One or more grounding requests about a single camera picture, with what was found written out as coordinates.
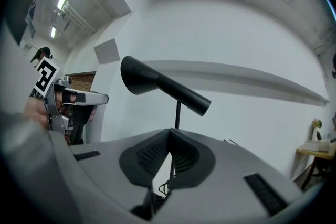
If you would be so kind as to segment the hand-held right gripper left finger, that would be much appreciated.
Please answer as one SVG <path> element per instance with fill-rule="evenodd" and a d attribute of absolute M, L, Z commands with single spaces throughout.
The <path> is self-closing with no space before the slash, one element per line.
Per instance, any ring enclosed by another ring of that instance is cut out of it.
<path fill-rule="evenodd" d="M 71 146 L 80 167 L 114 204 L 128 212 L 157 212 L 164 204 L 153 179 L 169 153 L 169 129 Z"/>

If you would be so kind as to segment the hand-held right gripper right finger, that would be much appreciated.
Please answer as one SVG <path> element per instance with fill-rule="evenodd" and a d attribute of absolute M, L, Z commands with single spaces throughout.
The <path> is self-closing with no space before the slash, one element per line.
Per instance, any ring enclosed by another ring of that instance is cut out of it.
<path fill-rule="evenodd" d="M 155 223 L 286 223 L 302 195 L 243 147 L 179 129 L 169 132 L 176 176 Z"/>

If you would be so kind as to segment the person's left hand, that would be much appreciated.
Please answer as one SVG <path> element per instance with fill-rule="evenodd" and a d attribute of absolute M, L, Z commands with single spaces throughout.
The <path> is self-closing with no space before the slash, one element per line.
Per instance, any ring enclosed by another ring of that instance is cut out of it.
<path fill-rule="evenodd" d="M 23 110 L 23 117 L 49 129 L 48 112 L 42 99 L 29 97 Z"/>

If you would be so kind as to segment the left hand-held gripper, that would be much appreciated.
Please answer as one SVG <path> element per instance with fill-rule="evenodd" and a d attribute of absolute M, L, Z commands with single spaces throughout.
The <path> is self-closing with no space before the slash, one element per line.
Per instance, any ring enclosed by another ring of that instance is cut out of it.
<path fill-rule="evenodd" d="M 73 129 L 69 126 L 69 110 L 63 106 L 75 105 L 72 109 L 73 125 L 85 125 L 94 105 L 105 105 L 109 101 L 107 94 L 72 89 L 72 79 L 69 76 L 60 77 L 60 68 L 46 57 L 42 58 L 36 70 L 40 77 L 34 90 L 42 99 L 51 131 L 65 135 Z"/>

